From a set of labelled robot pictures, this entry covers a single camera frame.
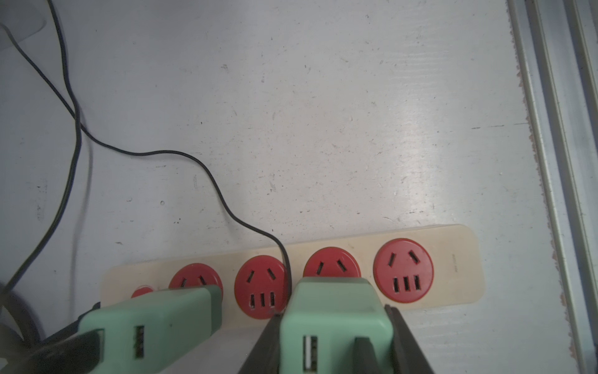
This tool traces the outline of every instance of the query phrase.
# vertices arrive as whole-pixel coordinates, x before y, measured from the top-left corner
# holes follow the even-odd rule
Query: power cord
[[[252,231],[254,231],[254,232],[258,233],[258,234],[261,234],[261,235],[263,235],[263,236],[265,236],[267,238],[270,238],[271,240],[273,240],[276,243],[276,245],[278,245],[278,247],[280,248],[280,252],[282,254],[283,262],[284,262],[285,267],[286,267],[286,272],[287,272],[287,276],[288,276],[288,284],[287,284],[287,286],[288,286],[288,298],[290,299],[291,293],[292,293],[291,264],[289,262],[289,256],[286,253],[286,249],[285,249],[284,245],[281,243],[280,240],[278,240],[277,237],[275,237],[271,233],[263,231],[261,229],[258,229],[257,227],[248,224],[247,222],[241,220],[240,218],[238,218],[236,215],[233,214],[233,212],[230,210],[230,208],[226,204],[226,201],[224,200],[224,196],[222,195],[222,192],[220,191],[220,188],[218,187],[218,184],[216,183],[216,179],[213,177],[212,173],[210,172],[210,170],[208,169],[208,167],[203,162],[201,162],[197,158],[193,157],[192,155],[184,153],[184,152],[181,152],[181,151],[159,150],[159,151],[150,151],[150,152],[131,152],[131,151],[122,150],[122,149],[117,148],[117,147],[115,147],[113,145],[109,145],[107,143],[104,143],[104,142],[96,139],[87,130],[87,128],[81,123],[81,113],[80,113],[79,104],[78,104],[77,99],[75,97],[75,94],[74,94],[74,92],[72,90],[71,82],[70,82],[70,79],[69,79],[68,61],[67,61],[65,40],[64,40],[64,37],[63,37],[63,34],[62,34],[62,29],[60,28],[60,22],[58,20],[58,16],[56,14],[56,9],[54,8],[54,4],[53,4],[52,0],[47,0],[47,3],[48,3],[48,6],[50,7],[50,12],[52,14],[52,20],[54,22],[54,27],[56,28],[56,34],[57,34],[57,37],[58,37],[58,42],[60,44],[60,55],[61,55],[61,58],[62,58],[62,75],[63,75],[63,79],[64,79],[64,82],[65,82],[66,90],[67,90],[67,92],[69,94],[69,97],[71,98],[72,103],[73,103],[74,109],[71,108],[71,106],[67,103],[67,101],[65,100],[65,98],[56,89],[56,86],[54,86],[54,84],[52,82],[50,82],[50,80],[45,76],[45,74],[40,70],[40,68],[21,49],[21,47],[19,46],[19,44],[17,43],[17,41],[14,39],[14,37],[13,37],[12,33],[10,32],[10,30],[5,25],[0,24],[0,26],[4,29],[4,31],[6,31],[6,33],[7,33],[8,37],[9,37],[11,43],[17,49],[17,51],[19,51],[19,53],[21,54],[21,56],[23,56],[27,60],[27,62],[29,62],[29,64],[31,65],[31,67],[33,67],[33,69],[35,69],[35,71],[39,74],[39,76],[48,84],[48,86],[52,89],[52,91],[60,99],[60,101],[62,102],[62,104],[64,104],[64,106],[69,111],[69,113],[71,113],[71,116],[73,116],[73,118],[75,120],[75,131],[76,131],[75,151],[74,151],[72,159],[71,159],[71,165],[70,165],[70,168],[69,168],[69,174],[68,174],[68,177],[67,177],[65,191],[63,193],[62,200],[60,202],[60,206],[59,206],[59,209],[58,209],[58,211],[56,213],[56,216],[55,216],[54,220],[52,221],[52,224],[48,228],[48,231],[45,233],[45,235],[43,236],[43,238],[41,239],[41,241],[37,245],[37,247],[35,247],[34,251],[29,255],[29,257],[25,260],[25,262],[23,262],[23,264],[19,267],[19,269],[17,270],[17,272],[9,280],[9,282],[7,283],[7,285],[2,289],[2,292],[0,293],[0,308],[4,304],[5,298],[8,295],[8,293],[10,291],[12,291],[12,289],[14,288],[14,286],[17,284],[17,282],[23,276],[23,274],[27,271],[27,269],[29,268],[29,266],[31,265],[31,263],[33,263],[33,261],[38,257],[38,255],[44,249],[45,245],[48,243],[48,241],[52,237],[52,234],[54,234],[54,231],[56,231],[56,227],[58,226],[58,224],[60,223],[60,220],[62,219],[62,215],[64,214],[64,211],[66,209],[66,204],[68,203],[69,196],[71,195],[73,181],[74,181],[74,178],[75,178],[75,171],[77,169],[77,161],[79,159],[79,154],[81,152],[81,130],[93,142],[95,142],[96,144],[101,145],[102,147],[111,149],[113,151],[129,155],[129,156],[153,156],[153,155],[156,155],[156,154],[177,154],[179,156],[186,157],[186,158],[194,161],[195,163],[197,163],[206,172],[206,174],[210,178],[210,181],[212,182],[212,185],[214,186],[214,189],[216,190],[216,193],[218,194],[218,198],[220,199],[220,202],[222,203],[222,205],[223,205],[224,209],[226,210],[227,214],[235,222],[239,223],[241,226],[246,227],[247,229],[252,230]]]
[[[7,295],[4,310],[14,320],[20,332],[0,323],[0,357],[9,364],[19,361],[31,348],[40,343],[39,330],[27,304],[16,294]]]

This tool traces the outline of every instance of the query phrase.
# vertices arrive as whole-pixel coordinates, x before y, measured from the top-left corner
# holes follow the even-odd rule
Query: white surface
[[[405,313],[434,369],[576,371],[503,2],[56,5],[98,138],[195,154],[240,217],[285,243],[466,224],[480,239],[484,297]],[[52,27],[23,47],[61,81]],[[0,51],[0,80],[6,281],[56,210],[74,131],[12,49]],[[113,266],[270,245],[225,217],[190,162],[92,150],[91,177],[86,144],[63,223],[17,287],[46,333],[91,307]],[[170,371],[235,371],[242,361],[212,347],[243,357],[258,334],[239,334]]]

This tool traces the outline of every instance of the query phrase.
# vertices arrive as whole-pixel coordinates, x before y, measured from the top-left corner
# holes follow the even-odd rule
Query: black plug cable
[[[252,230],[253,232],[256,232],[258,234],[261,234],[261,235],[263,235],[263,236],[271,239],[280,248],[280,253],[282,255],[283,262],[285,264],[286,272],[287,272],[287,276],[288,276],[287,289],[288,289],[288,299],[290,299],[291,298],[291,293],[292,293],[291,264],[290,264],[290,261],[289,261],[289,256],[286,253],[285,246],[281,243],[280,240],[278,240],[277,237],[275,237],[271,233],[263,231],[261,229],[258,229],[257,227],[252,226],[252,225],[246,223],[245,221],[241,220],[240,218],[238,218],[236,215],[233,214],[233,212],[228,207],[228,204],[226,204],[226,201],[224,200],[224,196],[222,195],[222,192],[220,191],[220,187],[218,187],[218,184],[216,183],[216,179],[213,177],[212,173],[210,172],[210,170],[208,169],[208,167],[203,162],[201,162],[199,159],[193,157],[190,154],[187,154],[187,153],[184,153],[184,152],[180,152],[180,151],[173,151],[173,150],[159,150],[159,151],[150,151],[150,152],[131,152],[131,151],[126,151],[126,150],[117,148],[117,147],[115,147],[113,145],[109,145],[107,143],[104,143],[104,142],[96,139],[87,130],[87,128],[81,123],[81,113],[80,113],[79,104],[77,102],[77,99],[75,98],[75,94],[72,91],[71,82],[70,82],[69,75],[68,75],[68,64],[67,64],[67,58],[66,58],[65,41],[64,41],[64,37],[62,35],[62,30],[60,28],[60,22],[58,20],[58,16],[56,14],[56,10],[54,9],[54,4],[52,3],[52,0],[47,0],[47,2],[48,2],[48,6],[50,7],[50,12],[52,13],[52,19],[54,21],[54,26],[56,28],[56,33],[57,33],[58,41],[59,41],[59,44],[60,44],[60,54],[61,54],[61,57],[62,57],[62,72],[63,72],[64,81],[65,81],[65,86],[66,86],[66,90],[67,90],[67,92],[68,92],[68,94],[71,97],[71,100],[73,102],[74,110],[67,103],[67,101],[65,100],[65,98],[60,94],[60,92],[56,89],[56,86],[54,86],[54,84],[52,84],[52,82],[45,76],[45,74],[40,70],[40,68],[20,48],[19,44],[14,39],[14,37],[13,37],[12,33],[10,32],[10,30],[5,25],[0,24],[0,26],[4,29],[4,31],[6,31],[6,33],[8,34],[8,37],[9,37],[11,43],[13,44],[13,46],[15,46],[15,48],[17,49],[17,51],[19,51],[19,53],[21,54],[21,56],[23,56],[27,60],[27,62],[29,62],[29,64],[31,65],[31,67],[33,67],[33,69],[35,69],[35,71],[39,74],[39,76],[48,84],[48,86],[52,89],[52,91],[60,99],[60,101],[62,102],[62,104],[64,104],[64,106],[69,111],[69,113],[71,113],[71,116],[73,116],[73,118],[75,119],[75,130],[77,131],[77,140],[76,140],[76,143],[75,143],[75,152],[74,152],[73,158],[71,160],[71,168],[69,169],[69,177],[67,179],[67,185],[66,185],[66,188],[65,188],[65,193],[63,194],[63,199],[62,199],[62,201],[60,203],[59,210],[58,210],[58,212],[56,214],[56,217],[54,218],[54,221],[50,225],[50,228],[48,229],[48,231],[46,232],[46,234],[42,238],[42,241],[34,249],[34,251],[31,253],[31,255],[29,255],[29,257],[25,260],[25,262],[19,267],[19,269],[17,270],[17,272],[13,275],[13,277],[8,282],[7,286],[2,289],[2,292],[0,293],[0,306],[2,306],[2,303],[4,301],[5,295],[8,294],[8,292],[10,292],[14,288],[14,286],[17,284],[17,282],[19,281],[19,279],[27,271],[27,268],[37,258],[37,256],[40,254],[40,252],[44,249],[45,245],[50,240],[52,234],[56,230],[56,227],[60,223],[60,219],[62,218],[62,215],[63,215],[64,210],[66,208],[66,203],[68,202],[69,196],[71,194],[72,184],[73,184],[73,180],[74,180],[74,177],[75,177],[75,170],[77,168],[77,161],[78,161],[78,158],[79,158],[79,153],[81,151],[81,130],[93,142],[95,142],[96,144],[101,145],[102,147],[108,148],[110,150],[122,153],[122,154],[126,154],[126,155],[129,155],[129,156],[141,156],[141,157],[142,156],[153,156],[153,155],[156,155],[156,154],[176,154],[176,155],[179,155],[179,156],[182,156],[182,157],[186,157],[186,158],[192,160],[193,162],[195,162],[196,164],[198,164],[206,172],[206,174],[210,178],[210,181],[212,182],[212,185],[214,186],[214,189],[216,190],[216,193],[218,194],[218,198],[220,199],[220,202],[222,203],[222,205],[223,205],[224,209],[226,210],[227,214],[235,222],[239,223],[241,226],[246,227],[247,229]]]
[[[86,374],[102,359],[102,331],[93,330],[62,342],[42,346],[1,374]]]

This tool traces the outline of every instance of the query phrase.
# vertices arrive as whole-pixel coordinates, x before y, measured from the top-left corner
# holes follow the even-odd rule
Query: dark cable
[[[49,346],[38,347],[22,360],[8,364],[2,374],[85,374],[102,358],[102,332],[92,330]]]
[[[271,233],[263,231],[261,229],[258,229],[255,226],[251,226],[250,224],[244,222],[243,220],[241,220],[240,218],[238,218],[236,215],[233,214],[233,212],[230,210],[230,208],[226,204],[226,201],[224,200],[224,196],[222,195],[222,192],[220,191],[220,187],[218,187],[218,184],[216,183],[216,179],[214,178],[214,176],[212,175],[212,173],[210,172],[210,170],[208,169],[208,167],[203,162],[201,162],[200,160],[198,160],[197,158],[193,157],[190,154],[187,154],[187,153],[184,153],[184,152],[180,152],[180,151],[160,150],[160,151],[150,151],[150,152],[131,152],[131,151],[122,150],[122,149],[117,148],[117,147],[115,147],[113,145],[106,144],[106,143],[104,143],[104,142],[96,139],[87,130],[87,128],[81,123],[81,117],[80,117],[80,113],[79,113],[79,107],[78,107],[77,101],[75,99],[75,95],[72,93],[71,84],[68,81],[68,67],[66,65],[66,51],[65,51],[65,47],[64,47],[65,42],[64,42],[64,39],[63,39],[63,36],[62,36],[62,32],[60,31],[59,21],[58,21],[58,18],[56,17],[56,11],[54,10],[54,5],[52,4],[52,0],[47,0],[47,1],[48,1],[48,5],[50,6],[50,10],[52,12],[52,19],[54,20],[54,24],[56,25],[56,31],[57,31],[58,39],[59,39],[59,42],[60,42],[60,49],[61,49],[62,56],[63,56],[63,74],[65,75],[65,85],[66,85],[67,91],[69,92],[69,96],[71,97],[71,99],[72,99],[72,101],[74,103],[75,110],[73,110],[71,108],[71,106],[67,103],[67,101],[62,96],[62,94],[60,94],[60,92],[56,89],[56,86],[54,86],[54,84],[52,84],[52,82],[50,82],[50,80],[38,68],[38,66],[19,47],[17,41],[13,38],[10,30],[5,25],[1,25],[1,24],[0,25],[2,26],[2,28],[4,29],[4,31],[6,31],[6,33],[8,34],[8,37],[9,37],[11,43],[15,46],[15,48],[17,49],[17,51],[19,51],[19,53],[21,54],[21,56],[23,56],[27,60],[27,62],[29,62],[29,64],[31,65],[31,67],[33,67],[33,69],[35,69],[35,71],[39,74],[39,76],[48,84],[48,86],[52,89],[52,91],[60,99],[60,101],[62,102],[62,104],[64,104],[65,108],[69,111],[69,113],[71,113],[71,116],[73,116],[73,118],[75,119],[75,125],[77,125],[77,123],[78,123],[78,128],[80,128],[94,143],[96,143],[98,145],[101,145],[102,147],[108,148],[110,150],[122,153],[122,154],[126,154],[126,155],[129,155],[129,156],[153,156],[155,154],[177,154],[179,156],[186,157],[186,158],[194,161],[199,166],[201,166],[202,169],[206,172],[206,174],[210,178],[210,181],[212,182],[212,185],[214,186],[214,189],[216,190],[216,193],[218,194],[218,198],[220,199],[220,202],[222,203],[222,206],[226,210],[227,214],[236,223],[239,223],[241,226],[246,227],[247,229],[252,230],[252,231],[254,231],[254,232],[258,233],[258,234],[261,234],[261,235],[263,235],[263,236],[265,236],[267,238],[270,238],[272,241],[274,241],[276,243],[276,245],[278,245],[278,247],[280,248],[280,252],[282,254],[283,262],[284,262],[285,267],[286,267],[286,273],[287,273],[287,276],[288,276],[288,284],[287,284],[288,298],[290,299],[291,293],[292,293],[291,264],[290,264],[290,261],[289,261],[289,256],[286,253],[285,246],[281,243],[280,240],[278,240],[277,237],[275,237]],[[80,150],[81,144],[80,144],[80,133],[79,133],[79,131],[77,131],[77,134],[78,134],[78,141],[79,141],[79,148],[78,149]],[[35,257],[29,263],[27,263],[27,264],[24,263],[23,265],[21,265],[21,268],[19,268],[19,271],[21,271],[21,269],[23,269],[22,272],[24,273],[27,270],[27,267],[29,267],[29,265],[31,265],[31,262],[33,262],[33,260],[35,259]]]
[[[55,332],[54,334],[52,334],[49,337],[42,340],[40,345],[50,345],[50,344],[58,343],[58,342],[61,342],[65,339],[73,336],[74,334],[77,333],[77,330],[79,329],[79,323],[81,322],[83,317],[85,317],[89,312],[93,312],[96,309],[100,309],[100,302],[95,303],[91,309],[89,309],[87,312],[81,314],[75,322],[71,323],[70,325],[64,327],[63,329],[59,330],[58,332]]]
[[[11,315],[19,328],[25,347],[31,348],[39,344],[39,330],[29,306],[25,304],[23,299],[14,292],[8,293],[4,299],[4,311]]]
[[[52,19],[54,20],[54,25],[56,27],[56,33],[58,34],[58,42],[60,43],[60,57],[62,59],[62,75],[65,81],[66,90],[71,97],[73,102],[73,107],[75,108],[74,117],[75,117],[75,150],[73,152],[71,158],[71,165],[69,167],[68,177],[66,178],[66,187],[65,191],[62,194],[62,200],[60,201],[60,205],[58,206],[58,211],[56,212],[56,216],[54,216],[54,220],[50,224],[50,227],[46,231],[45,235],[41,238],[38,245],[35,247],[33,252],[27,257],[27,259],[21,264],[17,272],[13,275],[12,278],[8,281],[6,286],[2,289],[0,293],[0,306],[4,304],[4,300],[7,297],[8,293],[14,289],[14,286],[17,282],[21,279],[23,274],[27,271],[29,266],[33,263],[33,261],[39,256],[41,251],[44,249],[45,245],[48,244],[50,238],[56,231],[60,220],[62,219],[62,215],[65,213],[66,204],[69,201],[69,197],[71,196],[71,191],[73,187],[73,182],[75,180],[75,171],[77,170],[77,161],[79,161],[79,154],[81,152],[81,113],[79,111],[79,104],[77,103],[77,99],[75,98],[75,94],[72,91],[71,81],[69,79],[69,69],[68,69],[68,62],[66,60],[66,48],[64,38],[62,37],[62,30],[60,29],[60,24],[58,22],[58,17],[56,15],[56,10],[54,9],[54,4],[51,0],[48,0],[48,6],[50,7],[50,12],[52,13]],[[9,34],[10,40],[13,44],[15,44],[14,37],[11,35],[8,28],[2,25],[2,28],[7,31]]]

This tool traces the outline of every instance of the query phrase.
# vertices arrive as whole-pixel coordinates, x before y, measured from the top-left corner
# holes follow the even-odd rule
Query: green plug
[[[222,324],[218,286],[150,292],[87,314],[79,333],[100,330],[100,363],[92,374],[157,373]]]
[[[368,338],[384,374],[392,373],[394,330],[363,278],[303,278],[280,323],[280,374],[353,373],[356,338]]]

